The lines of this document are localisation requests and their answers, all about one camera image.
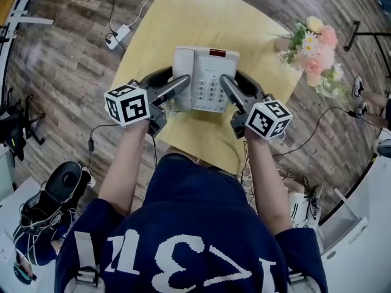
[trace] power strip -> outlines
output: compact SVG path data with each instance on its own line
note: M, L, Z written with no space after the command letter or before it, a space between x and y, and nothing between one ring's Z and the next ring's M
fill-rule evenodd
M114 50L118 46L118 42L121 42L127 35L130 33L130 28L127 25L122 25L119 30L117 30L117 36L112 35L109 39L110 42L106 42L109 49Z

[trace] telephone keypad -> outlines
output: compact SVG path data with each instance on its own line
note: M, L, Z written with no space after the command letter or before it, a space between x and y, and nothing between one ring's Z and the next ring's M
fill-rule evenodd
M227 96L221 88L216 74L204 74L196 82L195 109L223 112L227 107Z

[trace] white telephone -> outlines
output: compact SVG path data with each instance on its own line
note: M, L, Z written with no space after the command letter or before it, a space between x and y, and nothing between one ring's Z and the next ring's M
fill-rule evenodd
M172 66L174 79L190 75L191 84L175 97L179 110L224 113L228 99L220 86L220 76L235 77L240 54L234 51L177 46Z

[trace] yellow rose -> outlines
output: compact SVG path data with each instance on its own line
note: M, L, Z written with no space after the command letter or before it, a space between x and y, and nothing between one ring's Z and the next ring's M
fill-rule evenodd
M321 30L324 28L324 24L322 20L315 16L310 16L307 18L307 27L310 31L316 32L319 34Z

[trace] yellow table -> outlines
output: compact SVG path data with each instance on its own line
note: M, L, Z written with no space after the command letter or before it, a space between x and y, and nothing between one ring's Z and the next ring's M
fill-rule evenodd
M16 0L0 0L0 26L4 25Z
M286 103L301 77L282 65L274 52L275 35L287 33L241 0L155 0L126 50L111 89L172 65L176 46L195 45L238 51L238 69ZM236 174L243 167L244 148L230 126L235 110L230 104L224 114L179 113L169 118L158 138Z

